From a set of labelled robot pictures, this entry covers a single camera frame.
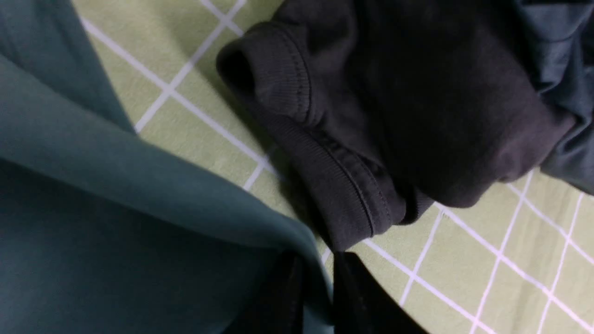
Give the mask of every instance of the light green fabric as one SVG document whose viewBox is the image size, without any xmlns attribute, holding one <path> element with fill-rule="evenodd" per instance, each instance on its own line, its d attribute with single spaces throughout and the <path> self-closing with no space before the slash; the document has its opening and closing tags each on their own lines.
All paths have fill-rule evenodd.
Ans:
<svg viewBox="0 0 594 334">
<path fill-rule="evenodd" d="M 102 40 L 89 31 L 112 81 L 139 78 L 142 88 L 116 85 L 137 119 L 152 112 L 149 107 L 162 92 L 142 76 L 152 73 L 169 84 L 192 56 L 198 59 L 178 78 L 179 95 L 168 95 L 154 116 L 148 115 L 142 138 L 245 187 L 283 214 L 306 216 L 307 203 L 292 185 L 282 153 L 229 96 L 213 61 L 222 45 L 266 20 L 281 0 L 74 2 L 81 16 L 108 37 Z M 172 12 L 179 8 L 184 14 L 175 19 Z M 117 55 L 114 46 L 127 54 Z M 128 61 L 128 70 L 122 70 L 122 61 Z M 152 89 L 145 88 L 149 82 Z M 184 99 L 202 114 L 187 108 Z M 434 207 L 419 222 L 395 226 L 353 250 L 391 296 L 434 333 L 469 332 L 477 314 L 475 333 L 535 333 L 541 322 L 542 333 L 587 331 L 594 323 L 594 200 L 580 196 L 535 172 L 530 179 L 494 186 L 472 209 Z M 565 247 L 572 222 L 572 242 Z M 504 258 L 492 274 L 504 240 Z M 318 250 L 331 269 L 332 256 L 319 239 Z M 553 289 L 564 253 L 555 298 L 543 316 L 549 300 L 545 291 Z"/>
</svg>

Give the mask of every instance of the clothing pile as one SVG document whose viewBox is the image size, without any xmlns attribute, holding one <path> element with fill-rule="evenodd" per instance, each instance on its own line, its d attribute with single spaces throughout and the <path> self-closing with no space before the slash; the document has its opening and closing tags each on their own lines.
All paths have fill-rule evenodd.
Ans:
<svg viewBox="0 0 594 334">
<path fill-rule="evenodd" d="M 285 0 L 217 68 L 345 250 L 536 166 L 594 193 L 592 7 Z"/>
<path fill-rule="evenodd" d="M 592 5 L 513 1 L 286 0 L 222 50 L 334 289 L 304 224 L 138 137 L 69 0 L 0 1 L 0 333 L 424 333 L 338 250 L 538 165 L 594 193 Z"/>
</svg>

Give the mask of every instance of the teal shirt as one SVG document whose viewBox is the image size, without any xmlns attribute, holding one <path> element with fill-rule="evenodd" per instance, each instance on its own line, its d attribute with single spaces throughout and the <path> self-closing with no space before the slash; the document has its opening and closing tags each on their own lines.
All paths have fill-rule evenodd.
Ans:
<svg viewBox="0 0 594 334">
<path fill-rule="evenodd" d="M 219 333 L 303 224 L 138 138 L 66 0 L 0 2 L 0 332 Z"/>
</svg>

